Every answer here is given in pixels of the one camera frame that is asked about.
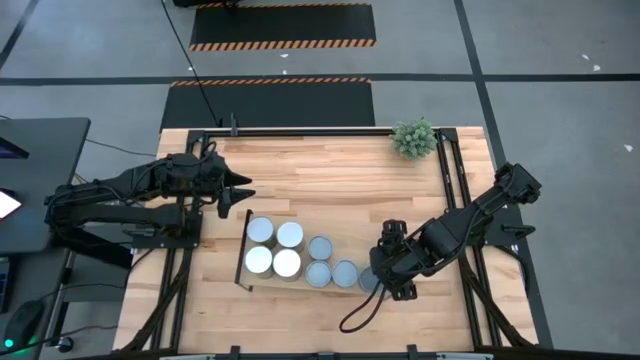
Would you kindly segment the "tall can labelled Oranges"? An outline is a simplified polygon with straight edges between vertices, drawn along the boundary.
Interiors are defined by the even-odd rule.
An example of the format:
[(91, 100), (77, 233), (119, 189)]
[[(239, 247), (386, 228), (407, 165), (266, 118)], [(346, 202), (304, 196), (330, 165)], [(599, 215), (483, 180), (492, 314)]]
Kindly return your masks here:
[(255, 246), (247, 251), (244, 257), (246, 269), (260, 279), (268, 279), (274, 275), (273, 254), (265, 246)]

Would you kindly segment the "black computer mouse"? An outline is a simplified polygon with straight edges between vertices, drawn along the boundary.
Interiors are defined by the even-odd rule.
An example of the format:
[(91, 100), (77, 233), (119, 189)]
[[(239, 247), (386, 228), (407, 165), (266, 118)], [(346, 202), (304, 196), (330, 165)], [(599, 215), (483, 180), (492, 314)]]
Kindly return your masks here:
[(15, 350), (28, 344), (35, 335), (44, 308), (42, 300), (30, 300), (18, 307), (5, 327), (4, 346), (6, 349)]

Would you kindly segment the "black hazard-striped floor mat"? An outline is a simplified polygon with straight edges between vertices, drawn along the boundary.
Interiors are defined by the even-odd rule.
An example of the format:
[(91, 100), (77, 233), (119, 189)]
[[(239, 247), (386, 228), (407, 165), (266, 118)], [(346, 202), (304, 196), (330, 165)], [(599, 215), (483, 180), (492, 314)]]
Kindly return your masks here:
[(163, 129), (372, 127), (371, 81), (365, 77), (280, 77), (177, 81)]
[(219, 4), (196, 10), (189, 49), (195, 52), (362, 48), (377, 43), (368, 3)]

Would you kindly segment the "short green peas can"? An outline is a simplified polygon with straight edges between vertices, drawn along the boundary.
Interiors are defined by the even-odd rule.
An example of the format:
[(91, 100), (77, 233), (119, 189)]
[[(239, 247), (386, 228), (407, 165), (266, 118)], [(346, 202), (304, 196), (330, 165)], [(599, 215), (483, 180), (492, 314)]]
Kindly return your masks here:
[(306, 282), (314, 288), (324, 288), (332, 280), (331, 267), (325, 261), (312, 261), (305, 270)]

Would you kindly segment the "squat plain green can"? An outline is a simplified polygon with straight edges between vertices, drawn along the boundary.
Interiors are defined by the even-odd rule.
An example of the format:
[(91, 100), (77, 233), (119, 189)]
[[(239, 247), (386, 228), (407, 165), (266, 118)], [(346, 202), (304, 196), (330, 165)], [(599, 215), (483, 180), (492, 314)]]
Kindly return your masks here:
[(371, 267), (366, 267), (361, 271), (358, 278), (358, 284), (361, 290), (368, 294), (379, 293), (384, 289), (383, 284), (374, 274)]

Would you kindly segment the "artificial plant in white pot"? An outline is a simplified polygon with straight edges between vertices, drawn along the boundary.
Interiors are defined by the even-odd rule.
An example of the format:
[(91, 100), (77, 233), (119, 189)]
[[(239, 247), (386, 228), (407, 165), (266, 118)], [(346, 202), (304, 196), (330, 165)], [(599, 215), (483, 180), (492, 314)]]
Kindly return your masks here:
[(406, 160), (427, 157), (437, 148), (435, 130), (424, 118), (410, 123), (398, 123), (392, 129), (392, 148)]

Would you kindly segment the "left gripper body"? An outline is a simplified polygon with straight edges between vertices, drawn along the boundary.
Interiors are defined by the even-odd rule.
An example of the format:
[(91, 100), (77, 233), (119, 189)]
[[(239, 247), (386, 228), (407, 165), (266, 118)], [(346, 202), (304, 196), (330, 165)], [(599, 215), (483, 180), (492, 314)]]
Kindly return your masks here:
[(210, 197), (208, 204), (217, 204), (218, 216), (226, 219), (232, 206), (232, 188), (225, 180), (228, 167), (223, 157), (210, 152), (202, 164), (197, 180), (197, 197)]

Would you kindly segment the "tall can blue yellow label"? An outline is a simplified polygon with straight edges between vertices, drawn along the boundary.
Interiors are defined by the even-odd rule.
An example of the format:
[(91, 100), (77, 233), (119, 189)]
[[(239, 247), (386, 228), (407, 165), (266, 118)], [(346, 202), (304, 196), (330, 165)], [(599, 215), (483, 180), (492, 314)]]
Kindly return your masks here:
[(296, 281), (302, 272), (302, 260), (293, 249), (281, 249), (273, 257), (273, 269), (284, 281)]

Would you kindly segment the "tall can labelled Carrioches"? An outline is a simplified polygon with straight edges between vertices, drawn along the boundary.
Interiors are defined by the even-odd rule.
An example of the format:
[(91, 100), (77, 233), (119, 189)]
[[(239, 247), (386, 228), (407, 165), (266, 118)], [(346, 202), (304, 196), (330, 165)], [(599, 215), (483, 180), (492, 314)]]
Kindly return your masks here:
[(276, 246), (275, 230), (267, 217), (254, 217), (247, 225), (247, 237), (253, 243), (272, 249)]

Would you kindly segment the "grey desk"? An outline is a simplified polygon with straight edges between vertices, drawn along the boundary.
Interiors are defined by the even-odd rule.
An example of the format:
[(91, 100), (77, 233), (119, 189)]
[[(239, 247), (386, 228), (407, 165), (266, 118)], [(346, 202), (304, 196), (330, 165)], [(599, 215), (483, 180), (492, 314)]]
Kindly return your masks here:
[(0, 138), (29, 153), (0, 157), (0, 193), (20, 206), (0, 216), (0, 254), (23, 254), (50, 245), (46, 197), (71, 182), (90, 127), (87, 118), (0, 120)]

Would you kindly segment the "black aluminium table frame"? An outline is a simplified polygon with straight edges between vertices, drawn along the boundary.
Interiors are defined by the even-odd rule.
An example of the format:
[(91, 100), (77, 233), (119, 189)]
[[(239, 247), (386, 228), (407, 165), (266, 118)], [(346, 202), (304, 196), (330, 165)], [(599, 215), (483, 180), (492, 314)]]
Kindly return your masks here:
[(477, 197), (494, 166), (479, 127), (461, 127), (443, 155), (402, 159), (387, 129), (251, 129), (215, 137), (219, 153), (252, 179), (256, 194), (226, 219), (204, 208), (202, 239), (191, 258), (177, 345), (183, 353), (363, 353), (464, 351), (473, 346), (457, 265), (416, 279), (413, 301), (382, 305), (351, 293), (237, 285), (248, 211), (267, 216), (416, 228)]

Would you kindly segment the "dark laptop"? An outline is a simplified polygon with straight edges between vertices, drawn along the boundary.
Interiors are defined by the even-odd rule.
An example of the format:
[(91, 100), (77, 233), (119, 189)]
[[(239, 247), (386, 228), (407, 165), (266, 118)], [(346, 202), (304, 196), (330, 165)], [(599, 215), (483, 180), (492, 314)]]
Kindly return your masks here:
[(28, 151), (0, 137), (0, 159), (28, 159), (29, 156)]

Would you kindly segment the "teal can with vegetable pictures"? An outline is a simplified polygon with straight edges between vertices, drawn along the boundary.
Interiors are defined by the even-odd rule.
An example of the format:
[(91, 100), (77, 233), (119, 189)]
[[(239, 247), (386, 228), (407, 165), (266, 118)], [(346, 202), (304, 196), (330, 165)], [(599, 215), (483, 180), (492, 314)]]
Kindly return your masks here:
[(352, 287), (358, 280), (358, 269), (350, 260), (340, 260), (332, 267), (333, 282), (340, 288)]

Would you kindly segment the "short can pink white label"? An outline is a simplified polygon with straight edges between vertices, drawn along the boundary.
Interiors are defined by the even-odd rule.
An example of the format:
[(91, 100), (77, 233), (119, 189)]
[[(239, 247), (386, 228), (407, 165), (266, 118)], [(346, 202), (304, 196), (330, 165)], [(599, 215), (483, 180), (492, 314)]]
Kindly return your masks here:
[(325, 236), (315, 236), (309, 241), (308, 253), (314, 260), (329, 260), (333, 254), (333, 243)]

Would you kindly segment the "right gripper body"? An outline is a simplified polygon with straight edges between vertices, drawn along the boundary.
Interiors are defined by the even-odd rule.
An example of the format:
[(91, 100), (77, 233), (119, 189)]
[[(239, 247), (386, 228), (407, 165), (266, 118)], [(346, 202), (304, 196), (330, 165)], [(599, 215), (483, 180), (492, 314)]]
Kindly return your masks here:
[(391, 219), (383, 223), (382, 247), (393, 251), (395, 259), (391, 270), (382, 270), (382, 281), (397, 281), (400, 284), (399, 299), (395, 301), (417, 298), (417, 290), (412, 282), (412, 271), (417, 266), (417, 260), (405, 241), (406, 233), (404, 221)]

